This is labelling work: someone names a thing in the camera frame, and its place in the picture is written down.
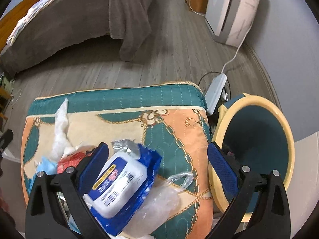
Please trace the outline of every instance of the white appliance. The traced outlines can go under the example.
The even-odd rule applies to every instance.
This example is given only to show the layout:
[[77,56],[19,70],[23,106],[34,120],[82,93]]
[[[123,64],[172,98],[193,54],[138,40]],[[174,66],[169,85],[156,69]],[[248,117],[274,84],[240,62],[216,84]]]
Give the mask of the white appliance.
[[206,23],[217,42],[238,47],[249,29],[259,0],[208,0]]

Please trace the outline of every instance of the trash bin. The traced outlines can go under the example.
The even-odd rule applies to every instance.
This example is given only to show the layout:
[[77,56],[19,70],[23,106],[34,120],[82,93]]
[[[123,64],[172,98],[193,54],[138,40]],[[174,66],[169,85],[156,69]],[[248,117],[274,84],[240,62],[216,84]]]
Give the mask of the trash bin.
[[[294,142],[290,126],[282,112],[269,100],[240,94],[221,105],[212,141],[227,148],[241,165],[258,173],[278,170],[287,190],[294,166]],[[209,164],[209,181],[214,201],[225,212],[233,195],[223,189],[213,167]],[[248,222],[258,199],[253,194],[243,217]]]

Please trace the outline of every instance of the gray blanket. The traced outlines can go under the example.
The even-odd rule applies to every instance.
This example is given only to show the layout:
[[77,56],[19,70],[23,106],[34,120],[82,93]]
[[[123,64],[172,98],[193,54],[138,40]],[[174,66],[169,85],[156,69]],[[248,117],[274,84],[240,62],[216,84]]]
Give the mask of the gray blanket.
[[0,67],[14,76],[60,49],[104,35],[123,39],[120,58],[130,61],[151,32],[150,1],[55,0],[26,25],[11,46],[4,47]]

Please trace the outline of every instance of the wet wipes package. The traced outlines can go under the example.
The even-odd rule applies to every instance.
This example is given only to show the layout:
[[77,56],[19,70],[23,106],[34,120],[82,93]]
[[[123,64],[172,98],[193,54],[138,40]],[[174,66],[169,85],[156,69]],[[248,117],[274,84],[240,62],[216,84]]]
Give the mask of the wet wipes package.
[[114,155],[83,198],[104,230],[116,236],[148,195],[161,156],[128,139],[112,142],[112,146]]

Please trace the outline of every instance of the wooden floor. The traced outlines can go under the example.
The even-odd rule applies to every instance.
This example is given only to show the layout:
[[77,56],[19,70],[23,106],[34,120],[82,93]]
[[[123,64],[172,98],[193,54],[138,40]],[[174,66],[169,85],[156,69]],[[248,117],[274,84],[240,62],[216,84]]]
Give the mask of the wooden floor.
[[[220,71],[235,54],[235,48],[213,41],[205,18],[188,11],[184,0],[153,0],[149,18],[152,33],[133,62],[119,59],[121,40],[103,36],[63,49],[19,73],[13,93],[22,89],[21,97],[5,113],[9,120],[4,129],[11,128],[14,133],[10,151],[20,157],[25,118],[38,96],[177,80],[198,83],[205,73]],[[270,85],[247,46],[227,66],[226,74],[232,97],[247,92],[274,101]],[[209,74],[203,79],[203,91],[214,76]]]

